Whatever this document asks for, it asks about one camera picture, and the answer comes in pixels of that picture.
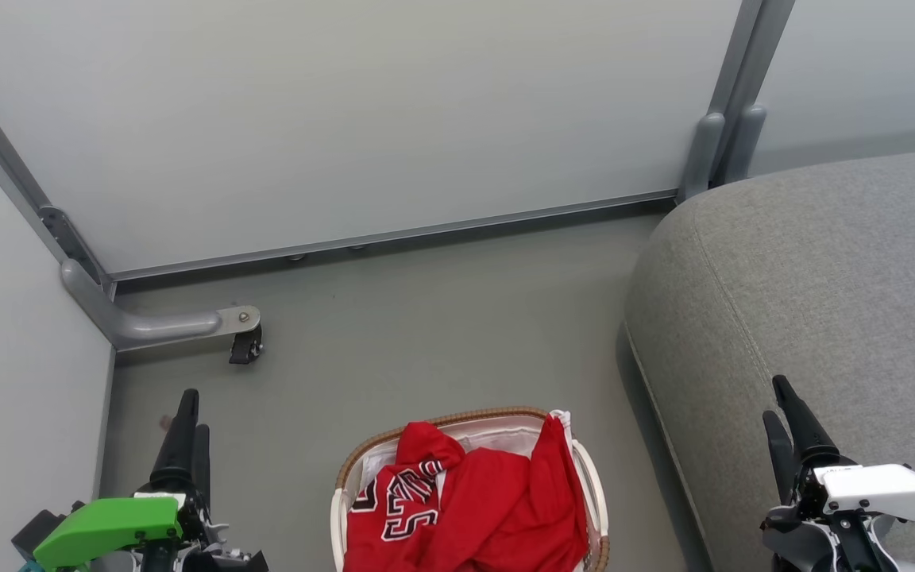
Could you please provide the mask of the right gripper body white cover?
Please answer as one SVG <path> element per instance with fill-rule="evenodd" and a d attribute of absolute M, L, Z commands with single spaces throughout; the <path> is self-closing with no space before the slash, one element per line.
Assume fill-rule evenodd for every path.
<path fill-rule="evenodd" d="M 846 465 L 800 470 L 760 524 L 770 572 L 915 572 L 883 540 L 915 524 L 915 470 Z"/>

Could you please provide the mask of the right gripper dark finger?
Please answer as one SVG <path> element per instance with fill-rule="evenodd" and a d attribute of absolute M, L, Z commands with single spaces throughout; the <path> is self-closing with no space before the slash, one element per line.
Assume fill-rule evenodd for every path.
<path fill-rule="evenodd" d="M 799 397 L 784 374 L 772 379 L 778 408 L 786 416 L 793 441 L 793 454 L 801 467 L 822 467 L 836 464 L 841 453 L 810 406 Z"/>
<path fill-rule="evenodd" d="M 776 412 L 770 410 L 764 412 L 762 422 L 765 427 L 770 462 L 772 462 L 774 485 L 778 492 L 778 503 L 792 504 L 796 495 L 798 468 L 790 435 Z"/>

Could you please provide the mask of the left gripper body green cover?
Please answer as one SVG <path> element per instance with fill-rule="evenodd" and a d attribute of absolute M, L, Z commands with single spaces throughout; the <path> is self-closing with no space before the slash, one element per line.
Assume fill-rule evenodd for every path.
<path fill-rule="evenodd" d="M 132 572 L 269 572 L 261 551 L 229 549 L 225 524 L 214 524 L 207 498 L 137 492 L 76 502 L 68 514 L 40 511 L 12 539 L 18 572 L 91 572 L 113 553 L 132 558 Z"/>

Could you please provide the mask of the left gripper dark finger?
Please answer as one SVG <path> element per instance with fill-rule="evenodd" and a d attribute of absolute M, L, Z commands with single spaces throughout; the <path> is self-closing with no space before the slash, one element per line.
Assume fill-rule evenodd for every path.
<path fill-rule="evenodd" d="M 194 485 L 201 506 L 206 510 L 211 507 L 210 481 L 210 427 L 197 424 L 194 430 Z"/>
<path fill-rule="evenodd" d="M 185 493 L 194 486 L 195 432 L 199 424 L 199 391 L 188 388 L 168 425 L 164 441 L 149 477 L 153 492 Z"/>

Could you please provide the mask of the red jersey with white trim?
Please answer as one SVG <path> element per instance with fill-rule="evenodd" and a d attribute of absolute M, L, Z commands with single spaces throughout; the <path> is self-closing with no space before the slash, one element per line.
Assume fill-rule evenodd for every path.
<path fill-rule="evenodd" d="M 589 553 L 571 415 L 547 412 L 529 454 L 466 450 L 426 421 L 346 514 L 342 572 L 574 572 Z"/>

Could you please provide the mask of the grey fabric sofa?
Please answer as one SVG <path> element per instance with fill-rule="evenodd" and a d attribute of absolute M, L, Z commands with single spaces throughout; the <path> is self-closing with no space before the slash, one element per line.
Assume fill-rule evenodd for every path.
<path fill-rule="evenodd" d="M 654 413 L 686 546 L 712 572 L 769 572 L 773 376 L 844 455 L 915 469 L 915 153 L 675 207 L 631 272 L 618 358 Z"/>

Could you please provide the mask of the black caster wheel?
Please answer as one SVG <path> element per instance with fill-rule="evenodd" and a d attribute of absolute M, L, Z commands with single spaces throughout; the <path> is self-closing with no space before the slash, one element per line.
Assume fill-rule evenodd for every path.
<path fill-rule="evenodd" d="M 231 365 L 250 365 L 264 352 L 264 329 L 257 325 L 252 330 L 235 334 L 229 363 Z"/>

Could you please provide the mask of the grey metal partition foot leg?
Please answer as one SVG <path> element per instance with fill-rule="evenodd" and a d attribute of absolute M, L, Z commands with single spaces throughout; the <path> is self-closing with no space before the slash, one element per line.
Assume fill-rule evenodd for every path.
<path fill-rule="evenodd" d="M 117 307 L 72 258 L 60 265 L 69 296 L 117 352 L 231 336 L 261 325 L 256 307 L 225 307 L 174 315 L 139 315 Z"/>

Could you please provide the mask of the wicker laundry basket white liner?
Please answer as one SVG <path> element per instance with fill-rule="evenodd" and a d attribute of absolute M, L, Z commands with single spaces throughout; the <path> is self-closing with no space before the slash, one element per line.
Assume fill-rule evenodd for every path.
<path fill-rule="evenodd" d="M 457 439 L 466 450 L 489 446 L 501 451 L 529 454 L 548 413 L 537 407 L 498 407 L 450 414 L 429 423 Z M 402 428 L 381 432 L 356 446 L 342 463 L 335 479 L 330 508 L 330 542 L 335 572 L 344 572 L 346 514 L 353 501 L 384 465 L 396 459 Z M 584 444 L 569 437 L 569 448 L 588 510 L 589 553 L 574 572 L 606 572 L 610 542 L 608 506 L 599 471 Z"/>

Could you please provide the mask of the grey metal partition bottom rail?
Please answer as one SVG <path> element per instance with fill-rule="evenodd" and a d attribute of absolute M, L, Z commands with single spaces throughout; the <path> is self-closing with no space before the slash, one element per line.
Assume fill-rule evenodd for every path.
<path fill-rule="evenodd" d="M 624 198 L 592 200 L 592 202 L 505 214 L 471 221 L 425 226 L 411 230 L 375 233 L 360 238 L 338 239 L 333 242 L 303 244 L 268 249 L 254 253 L 206 258 L 202 261 L 157 265 L 156 267 L 113 272 L 111 279 L 127 289 L 166 288 L 171 285 L 215 281 L 229 276 L 248 276 L 272 272 L 292 265 L 319 265 L 345 260 L 351 256 L 373 257 L 417 249 L 435 249 L 448 244 L 504 238 L 504 236 L 542 230 L 580 226 L 637 214 L 661 213 L 674 206 L 677 192 L 652 191 Z"/>

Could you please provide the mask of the grey metal corner partition post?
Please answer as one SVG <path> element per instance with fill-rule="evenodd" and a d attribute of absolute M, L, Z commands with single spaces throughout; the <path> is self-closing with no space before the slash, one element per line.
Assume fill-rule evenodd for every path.
<path fill-rule="evenodd" d="M 98 258 L 92 253 L 91 247 L 81 236 L 79 229 L 68 214 L 55 206 L 48 199 L 47 193 L 41 188 L 30 172 L 29 167 L 23 162 L 21 155 L 11 144 L 10 139 L 0 126 L 0 170 L 10 182 L 12 191 L 17 191 L 21 201 L 32 207 L 33 213 L 46 228 L 48 235 L 54 238 L 66 257 L 79 263 L 91 279 L 98 284 L 106 296 L 115 296 L 113 280 L 106 274 L 99 264 Z"/>

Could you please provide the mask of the tall grey metal partition post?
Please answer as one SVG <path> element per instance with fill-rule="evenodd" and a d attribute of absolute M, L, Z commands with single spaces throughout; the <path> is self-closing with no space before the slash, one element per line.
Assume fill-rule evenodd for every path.
<path fill-rule="evenodd" d="M 796 0 L 742 0 L 708 111 L 691 137 L 676 203 L 743 180 L 766 122 L 758 97 Z"/>

